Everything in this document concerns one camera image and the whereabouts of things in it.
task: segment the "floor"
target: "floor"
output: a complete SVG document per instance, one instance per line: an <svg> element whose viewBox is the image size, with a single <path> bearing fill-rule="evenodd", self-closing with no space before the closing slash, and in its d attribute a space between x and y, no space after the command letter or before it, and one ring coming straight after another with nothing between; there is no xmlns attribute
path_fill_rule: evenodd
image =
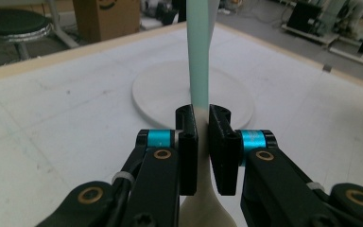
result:
<svg viewBox="0 0 363 227"><path fill-rule="evenodd" d="M281 24L288 20L290 14L291 9L279 1L250 0L237 13L229 15L219 13L217 21L304 58L330 65L346 74L363 79L362 64L332 54L320 44L282 30ZM343 45L341 48L352 51L349 45Z"/></svg>
<svg viewBox="0 0 363 227"><path fill-rule="evenodd" d="M237 12L231 12L230 14L219 13L217 22L297 53L304 58L320 62L346 74L363 79L362 64L332 54L321 44L281 29L281 24L288 20L291 11L292 9L276 0L248 0L244 2ZM78 36L76 26L69 26L66 31L79 44L88 44ZM30 55L33 57L67 49L64 44L54 37L30 43L27 46ZM346 44L334 44L334 46L350 52L356 51L356 49ZM14 47L0 43L0 65L16 61L17 54Z"/></svg>

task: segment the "white cable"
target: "white cable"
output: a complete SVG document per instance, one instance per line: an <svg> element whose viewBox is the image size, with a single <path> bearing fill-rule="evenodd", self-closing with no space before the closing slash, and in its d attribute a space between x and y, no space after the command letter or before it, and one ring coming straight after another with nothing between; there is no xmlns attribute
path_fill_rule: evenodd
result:
<svg viewBox="0 0 363 227"><path fill-rule="evenodd" d="M116 174L114 174L113 178L112 178L112 184L114 183L114 181L118 178L123 178L126 180L129 180L130 184L133 185L135 182L134 177L131 175L131 173L126 172L126 171L120 171L117 172Z"/></svg>
<svg viewBox="0 0 363 227"><path fill-rule="evenodd" d="M312 183L307 183L307 186L309 187L309 189L311 190L317 190L317 189L320 189L322 191L325 191L325 188L320 184L320 183L315 183L315 182L312 182Z"/></svg>

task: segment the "black stool seat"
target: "black stool seat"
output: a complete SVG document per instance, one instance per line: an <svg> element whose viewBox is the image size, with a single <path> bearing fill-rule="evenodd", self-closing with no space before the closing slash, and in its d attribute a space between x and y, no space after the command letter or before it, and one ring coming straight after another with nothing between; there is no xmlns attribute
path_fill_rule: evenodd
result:
<svg viewBox="0 0 363 227"><path fill-rule="evenodd" d="M25 42L45 36L50 23L41 14L21 9L0 9L0 39Z"/></svg>

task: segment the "white round plate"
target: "white round plate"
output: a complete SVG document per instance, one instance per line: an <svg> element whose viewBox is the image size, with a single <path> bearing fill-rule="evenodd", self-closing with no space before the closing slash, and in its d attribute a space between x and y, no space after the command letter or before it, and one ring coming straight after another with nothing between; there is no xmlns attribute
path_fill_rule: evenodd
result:
<svg viewBox="0 0 363 227"><path fill-rule="evenodd" d="M250 92L241 82L219 69L209 69L209 101L232 112L231 125L242 130L253 114ZM134 104L150 123L175 128L175 111L191 103L188 62L171 61L144 70L132 85Z"/></svg>

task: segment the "white tabletop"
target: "white tabletop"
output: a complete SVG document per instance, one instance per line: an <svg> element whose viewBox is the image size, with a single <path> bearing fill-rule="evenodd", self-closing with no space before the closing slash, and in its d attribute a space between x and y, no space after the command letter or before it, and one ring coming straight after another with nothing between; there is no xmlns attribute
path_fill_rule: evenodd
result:
<svg viewBox="0 0 363 227"><path fill-rule="evenodd" d="M335 183L363 185L363 82L224 26L210 55L254 99L246 129L273 131L328 193ZM137 132L153 127L133 106L134 79L174 61L187 61L184 25L0 68L0 226L36 225L79 184L109 182ZM237 195L221 201L246 226L240 170Z"/></svg>

